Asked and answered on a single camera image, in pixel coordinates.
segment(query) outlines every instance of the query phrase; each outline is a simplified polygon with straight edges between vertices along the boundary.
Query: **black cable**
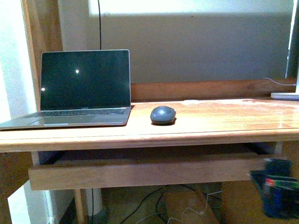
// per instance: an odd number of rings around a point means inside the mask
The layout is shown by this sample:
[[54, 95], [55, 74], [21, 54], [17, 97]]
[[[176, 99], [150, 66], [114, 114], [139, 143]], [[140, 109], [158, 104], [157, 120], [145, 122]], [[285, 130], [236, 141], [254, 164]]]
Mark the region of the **black cable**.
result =
[[185, 187], [185, 188], [189, 188], [190, 190], [193, 190], [193, 191], [195, 191], [195, 189], [193, 189], [193, 188], [190, 188], [189, 186], [187, 186], [187, 185], [185, 185], [185, 184], [181, 184], [183, 187]]
[[100, 27], [100, 50], [102, 50], [102, 22], [101, 22], [101, 9], [100, 9], [100, 0], [98, 0], [99, 7], [99, 27]]
[[92, 188], [92, 199], [93, 199], [93, 211], [92, 211], [92, 221], [91, 221], [91, 224], [93, 224], [93, 214], [94, 214], [94, 197], [93, 197], [93, 188]]
[[142, 199], [142, 201], [140, 202], [140, 204], [139, 204], [139, 206], [130, 214], [130, 215], [128, 215], [122, 222], [121, 222], [121, 224], [123, 224], [128, 218], [130, 218], [139, 208], [140, 208], [140, 206], [142, 205], [142, 203], [149, 197], [149, 196], [151, 196], [152, 194], [154, 194], [154, 193], [156, 193], [157, 191], [159, 191], [159, 190], [162, 190], [162, 189], [164, 189], [164, 188], [166, 188], [167, 186], [165, 186], [165, 187], [162, 187], [162, 188], [159, 188], [159, 189], [157, 189], [157, 190], [155, 190], [155, 191], [153, 191], [153, 192], [151, 192], [151, 193], [149, 193], [148, 195], [146, 195], [143, 199]]
[[157, 203], [156, 203], [156, 206], [155, 206], [155, 212], [156, 212], [156, 214], [159, 216], [159, 218], [163, 220], [163, 222], [167, 223], [167, 220], [164, 219], [164, 218], [162, 217], [162, 215], [159, 214], [159, 212], [158, 212], [158, 204], [159, 204], [159, 202], [160, 202], [162, 196], [163, 196], [163, 193], [161, 194], [161, 196], [159, 197], [159, 199], [158, 199], [158, 201], [157, 201]]

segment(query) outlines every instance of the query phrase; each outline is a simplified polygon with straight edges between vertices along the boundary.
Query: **laptop lid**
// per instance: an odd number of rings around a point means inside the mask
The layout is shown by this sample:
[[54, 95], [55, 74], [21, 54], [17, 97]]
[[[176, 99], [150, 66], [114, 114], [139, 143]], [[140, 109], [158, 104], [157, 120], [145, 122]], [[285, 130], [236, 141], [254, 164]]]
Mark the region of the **laptop lid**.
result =
[[42, 111], [130, 106], [128, 50], [42, 54]]

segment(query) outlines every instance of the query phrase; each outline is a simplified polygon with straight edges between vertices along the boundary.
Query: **computer mouse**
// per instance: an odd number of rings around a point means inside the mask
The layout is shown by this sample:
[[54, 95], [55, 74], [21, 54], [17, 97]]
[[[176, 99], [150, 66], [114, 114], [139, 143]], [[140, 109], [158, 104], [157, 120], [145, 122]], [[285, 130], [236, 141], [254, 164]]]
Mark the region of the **computer mouse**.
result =
[[150, 119], [154, 125], [170, 125], [173, 123], [176, 111], [168, 106], [158, 106], [150, 114]]

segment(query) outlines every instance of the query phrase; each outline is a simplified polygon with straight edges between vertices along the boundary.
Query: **white pipe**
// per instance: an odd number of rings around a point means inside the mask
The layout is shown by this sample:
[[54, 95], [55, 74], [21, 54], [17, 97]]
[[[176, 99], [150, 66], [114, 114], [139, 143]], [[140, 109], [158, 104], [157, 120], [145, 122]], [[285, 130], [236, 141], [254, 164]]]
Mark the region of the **white pipe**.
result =
[[54, 210], [53, 210], [53, 204], [52, 204], [52, 198], [51, 198], [51, 192], [49, 190], [44, 191], [45, 199], [46, 199], [46, 206], [48, 210], [48, 223], [49, 224], [56, 224], [55, 216], [54, 216]]

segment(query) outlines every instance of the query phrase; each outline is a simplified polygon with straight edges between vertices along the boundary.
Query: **silver laptop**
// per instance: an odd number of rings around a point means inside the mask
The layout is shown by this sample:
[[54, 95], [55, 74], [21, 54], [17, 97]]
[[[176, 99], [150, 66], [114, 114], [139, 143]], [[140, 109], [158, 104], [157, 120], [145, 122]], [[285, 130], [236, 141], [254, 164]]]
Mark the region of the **silver laptop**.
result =
[[131, 110], [128, 50], [42, 54], [41, 111], [0, 130], [126, 125]]

